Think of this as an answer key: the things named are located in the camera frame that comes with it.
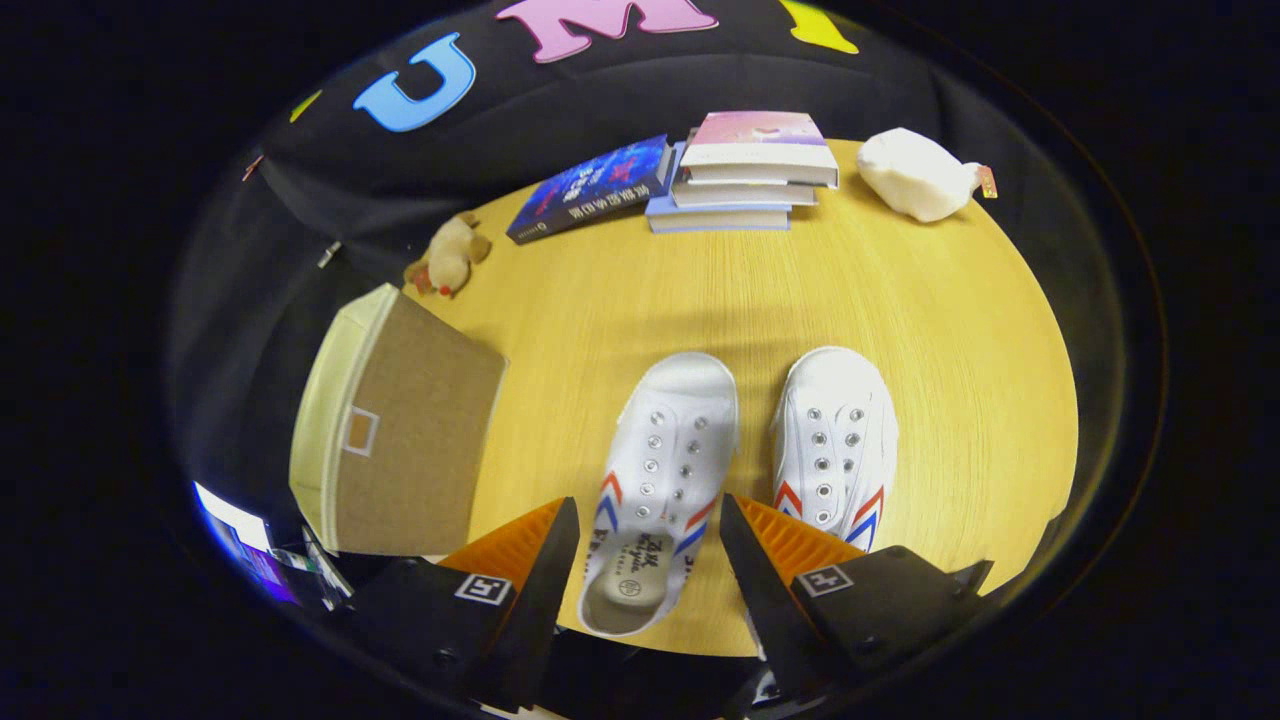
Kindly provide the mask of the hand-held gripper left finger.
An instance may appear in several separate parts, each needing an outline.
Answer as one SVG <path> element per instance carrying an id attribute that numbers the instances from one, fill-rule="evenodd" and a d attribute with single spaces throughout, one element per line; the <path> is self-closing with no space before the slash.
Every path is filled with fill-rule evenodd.
<path id="1" fill-rule="evenodd" d="M 346 601 L 346 635 L 431 700 L 530 708 L 579 537 L 562 497 L 435 562 L 396 560 Z"/>

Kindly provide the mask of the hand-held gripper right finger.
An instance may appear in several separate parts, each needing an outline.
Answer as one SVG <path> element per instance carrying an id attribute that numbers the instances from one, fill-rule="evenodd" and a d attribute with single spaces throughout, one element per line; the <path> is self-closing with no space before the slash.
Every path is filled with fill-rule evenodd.
<path id="1" fill-rule="evenodd" d="M 883 676 L 980 610 L 992 562 L 945 571 L 902 546 L 863 552 L 736 495 L 719 537 L 780 689 L 794 698 Z"/>

